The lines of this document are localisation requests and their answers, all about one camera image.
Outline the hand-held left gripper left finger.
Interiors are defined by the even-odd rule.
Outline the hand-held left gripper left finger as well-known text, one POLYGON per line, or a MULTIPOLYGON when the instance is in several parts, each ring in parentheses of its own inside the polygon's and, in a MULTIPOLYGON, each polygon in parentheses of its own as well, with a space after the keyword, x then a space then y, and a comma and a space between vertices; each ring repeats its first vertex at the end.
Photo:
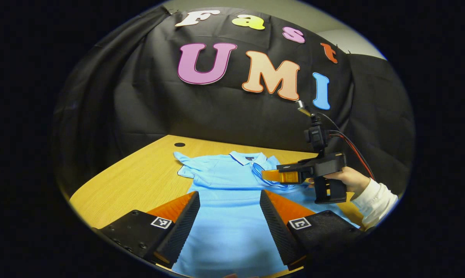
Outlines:
POLYGON ((172 268, 200 209, 193 191, 147 212, 131 210, 98 229, 98 235, 153 264, 172 268))

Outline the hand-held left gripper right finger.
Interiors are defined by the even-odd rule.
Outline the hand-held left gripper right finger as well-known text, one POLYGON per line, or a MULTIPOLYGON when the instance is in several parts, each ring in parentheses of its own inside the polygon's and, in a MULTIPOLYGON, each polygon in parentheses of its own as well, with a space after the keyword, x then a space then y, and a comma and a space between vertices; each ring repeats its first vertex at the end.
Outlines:
POLYGON ((333 259, 365 236, 331 210, 315 213, 268 190, 260 193, 259 205, 289 270, 333 259))

